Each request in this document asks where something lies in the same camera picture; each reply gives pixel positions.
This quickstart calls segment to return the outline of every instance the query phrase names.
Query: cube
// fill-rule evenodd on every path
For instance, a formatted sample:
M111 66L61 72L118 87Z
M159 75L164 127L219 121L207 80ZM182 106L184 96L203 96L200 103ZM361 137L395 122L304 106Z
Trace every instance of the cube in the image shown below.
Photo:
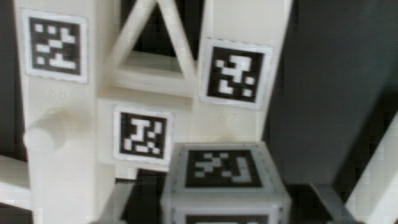
M177 144L164 224L287 224L290 205L264 143Z

